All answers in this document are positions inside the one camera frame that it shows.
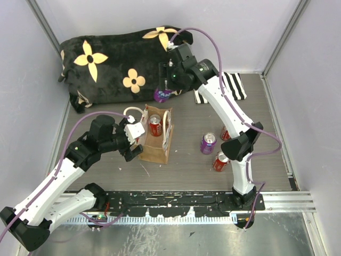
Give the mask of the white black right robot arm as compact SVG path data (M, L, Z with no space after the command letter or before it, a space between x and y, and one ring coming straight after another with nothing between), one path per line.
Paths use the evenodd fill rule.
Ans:
M231 161L233 172L232 201L236 208L246 210L256 197L251 181L250 156L263 126L254 123L238 106L233 96L222 87L222 79L213 63L200 62L187 44L166 44L167 60L159 64L159 86L163 90L198 91L212 106L230 135L221 150Z

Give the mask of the red cola can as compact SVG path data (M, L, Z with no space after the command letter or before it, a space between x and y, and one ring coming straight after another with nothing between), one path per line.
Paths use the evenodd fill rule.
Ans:
M159 115L153 114L149 117L149 131L154 137L162 135L163 127L161 124L161 117Z
M213 169L216 172L222 172L226 169L227 165L230 164L230 162L230 159L222 151L219 151L213 162Z
M231 137L230 137L230 134L226 128L225 125L223 125L222 129L221 129L221 133L220 133L220 138L223 140L223 141L228 141Z

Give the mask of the black white striped cloth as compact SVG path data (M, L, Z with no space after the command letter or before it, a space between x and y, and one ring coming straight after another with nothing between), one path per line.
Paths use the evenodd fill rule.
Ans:
M239 73L227 73L223 74L223 83L225 87L228 87L234 100L245 100L247 95L241 80ZM207 104L208 101L198 92L194 91L195 104Z

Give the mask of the purple soda can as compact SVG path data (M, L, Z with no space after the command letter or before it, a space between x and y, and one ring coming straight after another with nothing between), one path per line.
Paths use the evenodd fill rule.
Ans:
M214 133L205 133L201 140L200 151L205 154L211 154L214 151L217 142L217 137Z

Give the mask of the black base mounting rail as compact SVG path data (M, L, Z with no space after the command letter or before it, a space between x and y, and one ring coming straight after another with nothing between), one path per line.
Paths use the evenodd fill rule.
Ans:
M225 191L108 191L106 202L92 212L108 211L110 216L123 213L129 217L227 217L233 211L250 211L252 202L237 206L233 194Z

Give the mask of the black floral plush blanket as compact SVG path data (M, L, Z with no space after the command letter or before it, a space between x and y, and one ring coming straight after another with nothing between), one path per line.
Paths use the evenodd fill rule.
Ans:
M167 43L193 44L193 35L164 25L121 35L85 35L60 44L62 73L76 113L98 104L154 100Z

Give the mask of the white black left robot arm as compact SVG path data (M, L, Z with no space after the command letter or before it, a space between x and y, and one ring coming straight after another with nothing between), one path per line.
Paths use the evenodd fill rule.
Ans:
M97 184L90 183L75 196L54 205L55 201L102 154L118 151L129 162L143 152L142 146L132 145L145 133L134 117L116 123L111 116L101 113L90 124L90 129L72 143L67 143L60 160L42 183L15 207L1 210L1 220L29 252L42 246L50 234L73 215L93 209L102 211L108 205L107 193Z

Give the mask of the purple Fanta can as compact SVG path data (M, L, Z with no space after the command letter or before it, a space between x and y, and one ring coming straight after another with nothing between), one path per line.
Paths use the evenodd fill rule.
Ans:
M156 89L153 95L153 98L158 103L164 103L166 102L170 96L172 95L172 90L162 90L162 89Z

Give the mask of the watermelon print canvas bag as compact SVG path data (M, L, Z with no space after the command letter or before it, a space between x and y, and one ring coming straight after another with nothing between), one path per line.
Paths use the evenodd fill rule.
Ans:
M174 124L172 122L173 109L159 109L157 107L145 105L143 110L138 107L127 107L123 114L127 115L130 110L137 110L141 113L141 118L138 122L141 122L145 129L145 134L139 137L136 140L135 145L132 146L132 148L137 145L143 146L143 152L139 154L139 159L146 162L167 164L174 130ZM163 133L158 137L152 136L149 131L149 117L153 114L157 114L161 117Z

